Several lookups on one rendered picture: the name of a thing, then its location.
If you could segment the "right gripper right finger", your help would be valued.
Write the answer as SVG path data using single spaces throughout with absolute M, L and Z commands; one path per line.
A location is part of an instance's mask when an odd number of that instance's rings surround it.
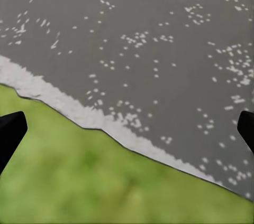
M 243 110 L 238 120 L 238 131 L 254 152 L 254 113 Z

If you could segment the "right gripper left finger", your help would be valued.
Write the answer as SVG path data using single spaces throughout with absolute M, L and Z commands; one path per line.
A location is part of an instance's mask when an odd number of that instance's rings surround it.
M 28 130 L 23 111 L 0 117 L 0 174 Z

